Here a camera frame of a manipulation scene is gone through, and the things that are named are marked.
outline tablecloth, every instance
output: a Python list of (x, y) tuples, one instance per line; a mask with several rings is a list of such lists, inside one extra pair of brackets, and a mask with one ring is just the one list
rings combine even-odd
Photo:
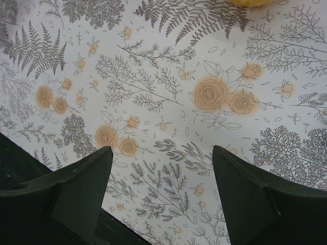
[(105, 210), (228, 244), (214, 145), (327, 190), (324, 2), (2, 0), (0, 130), (52, 170), (112, 146)]

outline orange flower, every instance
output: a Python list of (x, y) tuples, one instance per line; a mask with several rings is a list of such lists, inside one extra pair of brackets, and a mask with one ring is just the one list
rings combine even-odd
[(139, 126), (140, 120), (137, 116), (131, 117), (127, 121), (127, 126), (133, 129), (136, 129)]
[(58, 114), (63, 114), (67, 109), (67, 102), (62, 98), (56, 99), (55, 103), (53, 104), (53, 107)]
[(243, 77), (247, 79), (249, 78), (255, 79), (260, 75), (261, 68), (258, 65), (250, 65), (247, 66), (247, 68), (245, 68), (245, 70), (242, 71), (242, 73), (243, 73)]
[(214, 111), (226, 99), (227, 90), (222, 81), (212, 79), (201, 82), (195, 90), (195, 104), (202, 110)]
[(123, 139), (119, 145), (119, 150), (125, 156), (131, 157), (136, 153), (137, 144), (134, 139), (129, 139), (129, 138)]
[(69, 89), (72, 87), (72, 82), (71, 82), (71, 80), (70, 80), (70, 79), (66, 79), (65, 81), (63, 81), (63, 83), (62, 83), (62, 87), (63, 87), (64, 89), (69, 90)]
[(100, 127), (96, 132), (97, 145), (103, 146), (115, 146), (117, 145), (117, 133), (114, 129), (108, 126)]
[(36, 91), (36, 103), (40, 107), (48, 108), (52, 102), (52, 91), (48, 86), (41, 86)]
[(227, 95), (226, 101), (229, 107), (237, 114), (247, 114), (254, 106), (253, 99), (246, 93), (231, 93)]

